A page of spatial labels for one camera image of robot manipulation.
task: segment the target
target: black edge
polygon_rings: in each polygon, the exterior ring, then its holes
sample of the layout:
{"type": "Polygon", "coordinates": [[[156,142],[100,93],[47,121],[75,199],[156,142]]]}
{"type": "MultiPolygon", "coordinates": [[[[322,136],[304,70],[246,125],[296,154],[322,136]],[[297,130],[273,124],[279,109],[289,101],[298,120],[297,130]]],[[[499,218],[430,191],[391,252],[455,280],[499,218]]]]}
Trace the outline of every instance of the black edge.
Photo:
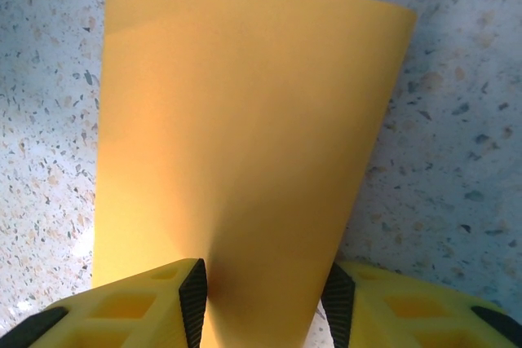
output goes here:
{"type": "Polygon", "coordinates": [[[482,306],[473,306],[471,310],[517,348],[522,348],[522,325],[509,315],[482,306]]]}
{"type": "Polygon", "coordinates": [[[335,348],[347,348],[350,344],[355,293],[356,284],[353,279],[334,263],[321,295],[321,301],[335,348]]]}
{"type": "Polygon", "coordinates": [[[53,307],[31,315],[0,338],[0,348],[28,348],[68,314],[65,307],[53,307]]]}
{"type": "Polygon", "coordinates": [[[196,261],[179,286],[179,303],[188,348],[199,348],[207,296],[206,269],[203,259],[196,261]]]}

